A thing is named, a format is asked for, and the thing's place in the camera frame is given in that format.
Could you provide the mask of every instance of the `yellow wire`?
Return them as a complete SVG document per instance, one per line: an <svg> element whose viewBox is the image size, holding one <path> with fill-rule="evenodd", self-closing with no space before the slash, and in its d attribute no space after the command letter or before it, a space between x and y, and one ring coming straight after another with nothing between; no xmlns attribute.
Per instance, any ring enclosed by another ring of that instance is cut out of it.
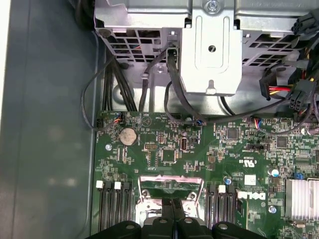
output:
<svg viewBox="0 0 319 239"><path fill-rule="evenodd" d="M271 91L271 92L270 92L270 95L277 94L278 92L280 92L280 91Z"/></svg>

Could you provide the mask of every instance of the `red wire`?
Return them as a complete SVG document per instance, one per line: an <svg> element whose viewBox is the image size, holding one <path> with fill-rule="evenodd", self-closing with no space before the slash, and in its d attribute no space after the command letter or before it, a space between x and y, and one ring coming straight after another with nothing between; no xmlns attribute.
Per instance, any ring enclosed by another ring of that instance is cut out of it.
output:
<svg viewBox="0 0 319 239"><path fill-rule="evenodd" d="M286 88L286 87L269 87L269 90L271 90L271 91L289 91L290 88Z"/></svg>

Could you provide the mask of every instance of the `power connector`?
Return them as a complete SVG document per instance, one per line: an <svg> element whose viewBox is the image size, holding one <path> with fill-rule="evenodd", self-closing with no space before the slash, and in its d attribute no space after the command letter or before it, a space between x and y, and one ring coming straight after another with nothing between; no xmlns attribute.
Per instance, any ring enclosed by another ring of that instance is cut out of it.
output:
<svg viewBox="0 0 319 239"><path fill-rule="evenodd" d="M299 112L309 100L315 84L316 82L299 80L291 93L289 108Z"/></svg>

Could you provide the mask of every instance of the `cable connector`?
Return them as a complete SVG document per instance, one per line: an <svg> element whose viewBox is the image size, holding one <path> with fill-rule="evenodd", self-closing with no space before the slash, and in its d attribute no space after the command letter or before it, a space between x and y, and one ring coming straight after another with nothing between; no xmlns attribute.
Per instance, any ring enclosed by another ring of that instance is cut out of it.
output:
<svg viewBox="0 0 319 239"><path fill-rule="evenodd" d="M319 30L319 8L297 18L291 31L294 35L310 34Z"/></svg>
<svg viewBox="0 0 319 239"><path fill-rule="evenodd" d="M259 86L261 95L266 98L266 100L270 100L270 92L269 87L270 86L277 86L277 75L275 72L271 72L270 74L263 76L259 80Z"/></svg>
<svg viewBox="0 0 319 239"><path fill-rule="evenodd" d="M289 108L300 111L305 102L309 100L316 82L300 80L291 93Z"/></svg>
<svg viewBox="0 0 319 239"><path fill-rule="evenodd" d="M144 74L142 74L141 79L142 80L149 80L150 79L150 75L148 73L144 73Z"/></svg>

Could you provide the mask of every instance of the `blue capacitor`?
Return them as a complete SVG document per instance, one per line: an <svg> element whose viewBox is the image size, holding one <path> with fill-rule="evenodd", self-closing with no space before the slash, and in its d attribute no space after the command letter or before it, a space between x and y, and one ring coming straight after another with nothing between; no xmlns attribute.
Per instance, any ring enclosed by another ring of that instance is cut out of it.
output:
<svg viewBox="0 0 319 239"><path fill-rule="evenodd" d="M303 180L304 176L303 176L302 173L296 173L295 178L298 179L298 180Z"/></svg>
<svg viewBox="0 0 319 239"><path fill-rule="evenodd" d="M230 179L229 177L225 176L225 177L224 177L224 183L225 183L226 185L230 185L230 184L231 184L231 179Z"/></svg>

